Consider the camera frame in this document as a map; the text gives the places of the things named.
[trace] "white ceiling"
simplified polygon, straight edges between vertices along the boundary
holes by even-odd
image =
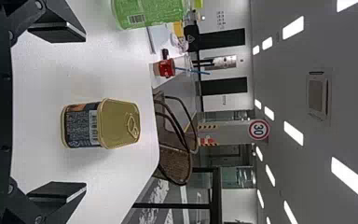
[[[269,144],[260,144],[264,161],[257,159],[265,202],[259,224],[266,223],[266,216],[272,224],[290,223],[284,200],[299,224],[358,223],[358,195],[330,167],[334,156],[358,174],[358,4],[337,13],[336,3],[251,0],[252,47],[274,37],[272,48],[254,56],[255,98],[275,112]],[[277,33],[300,16],[305,16],[305,30],[277,43]],[[307,115],[306,75],[315,67],[334,69],[330,127]],[[283,131],[284,121],[304,134],[303,147]]]

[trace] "can label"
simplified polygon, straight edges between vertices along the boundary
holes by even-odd
[[[97,108],[100,102],[84,105],[68,105],[63,111],[63,131],[70,148],[100,147],[98,141]]]

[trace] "speed limit sign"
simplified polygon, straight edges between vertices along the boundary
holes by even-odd
[[[256,119],[252,121],[248,132],[254,140],[264,140],[269,136],[269,124],[265,120]]]

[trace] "chair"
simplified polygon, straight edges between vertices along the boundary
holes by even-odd
[[[170,107],[165,104],[166,99],[175,100],[181,104],[191,122],[192,133],[183,131],[176,116]],[[153,177],[183,186],[191,177],[191,155],[199,150],[196,129],[185,104],[179,98],[164,96],[163,92],[160,91],[154,95],[154,101],[158,126],[159,164]],[[166,120],[172,126],[173,132],[167,129]]]

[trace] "white table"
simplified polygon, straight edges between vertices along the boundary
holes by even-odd
[[[87,194],[69,223],[121,223],[158,165],[147,35],[145,29],[117,30],[109,2],[68,0],[87,30],[87,43],[51,45],[26,33],[12,49],[11,175],[24,192],[49,181],[86,182]],[[62,108],[105,97],[139,106],[139,143],[114,150],[64,148]]]
[[[170,53],[170,58],[176,58],[175,64],[177,67],[191,67],[191,62],[187,56],[187,53],[181,53],[179,48],[172,45],[171,42],[171,33],[173,33],[173,23],[168,23],[166,25],[150,27],[150,34],[152,37],[152,42],[154,43],[154,49],[156,54],[153,55],[153,63],[157,63],[162,60],[161,51],[167,49]],[[149,64],[150,79],[152,82],[152,88],[155,89],[162,84],[174,79],[175,77],[158,77],[153,71],[153,63]],[[184,74],[185,72],[177,71],[177,74]]]

